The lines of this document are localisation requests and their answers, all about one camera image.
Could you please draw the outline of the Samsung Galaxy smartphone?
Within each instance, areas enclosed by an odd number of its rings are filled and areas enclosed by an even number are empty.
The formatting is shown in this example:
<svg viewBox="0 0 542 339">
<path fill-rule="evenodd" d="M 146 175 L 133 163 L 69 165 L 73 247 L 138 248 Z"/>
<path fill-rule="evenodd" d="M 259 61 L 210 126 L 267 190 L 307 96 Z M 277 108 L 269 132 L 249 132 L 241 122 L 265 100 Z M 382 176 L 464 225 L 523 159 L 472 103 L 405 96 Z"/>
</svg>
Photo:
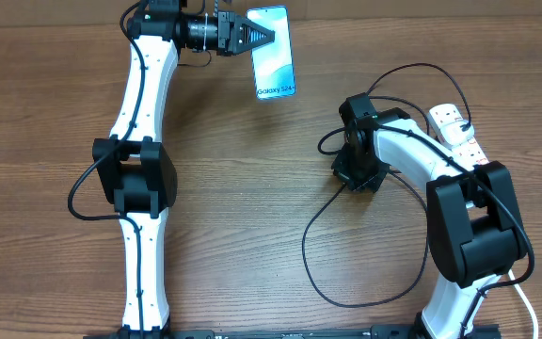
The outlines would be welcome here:
<svg viewBox="0 0 542 339">
<path fill-rule="evenodd" d="M 273 42 L 251 51 L 256 97 L 271 100 L 294 95 L 296 83 L 287 8 L 251 8 L 247 18 L 275 32 Z"/>
</svg>

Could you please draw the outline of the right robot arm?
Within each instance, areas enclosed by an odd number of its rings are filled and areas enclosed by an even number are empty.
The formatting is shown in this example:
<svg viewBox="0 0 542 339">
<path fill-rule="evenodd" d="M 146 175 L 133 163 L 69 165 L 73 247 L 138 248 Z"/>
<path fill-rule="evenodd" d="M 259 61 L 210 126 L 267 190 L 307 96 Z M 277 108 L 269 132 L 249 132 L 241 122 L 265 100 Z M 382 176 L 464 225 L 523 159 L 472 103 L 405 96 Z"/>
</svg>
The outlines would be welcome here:
<svg viewBox="0 0 542 339">
<path fill-rule="evenodd" d="M 400 108 L 378 112 L 357 94 L 339 108 L 345 143 L 332 169 L 353 191 L 377 191 L 390 168 L 426 195 L 428 248 L 439 271 L 429 303 L 411 325 L 373 325 L 373 338 L 499 338 L 476 326 L 487 292 L 529 250 L 510 172 L 489 161 L 453 104 L 430 109 L 428 136 Z"/>
</svg>

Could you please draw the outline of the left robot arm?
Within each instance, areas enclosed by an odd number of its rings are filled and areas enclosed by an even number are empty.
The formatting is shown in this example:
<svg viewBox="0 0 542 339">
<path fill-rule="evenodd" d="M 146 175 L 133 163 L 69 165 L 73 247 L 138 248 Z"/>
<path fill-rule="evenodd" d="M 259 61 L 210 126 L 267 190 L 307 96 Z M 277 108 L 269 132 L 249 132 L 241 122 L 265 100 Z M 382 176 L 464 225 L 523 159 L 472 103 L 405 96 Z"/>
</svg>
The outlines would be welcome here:
<svg viewBox="0 0 542 339">
<path fill-rule="evenodd" d="M 165 229 L 178 177 L 163 145 L 168 87 L 183 48 L 223 57 L 269 45 L 279 32 L 231 11 L 185 13 L 184 1 L 138 1 L 121 16 L 131 64 L 119 116 L 92 156 L 124 237 L 126 302 L 115 338 L 168 338 Z"/>
</svg>

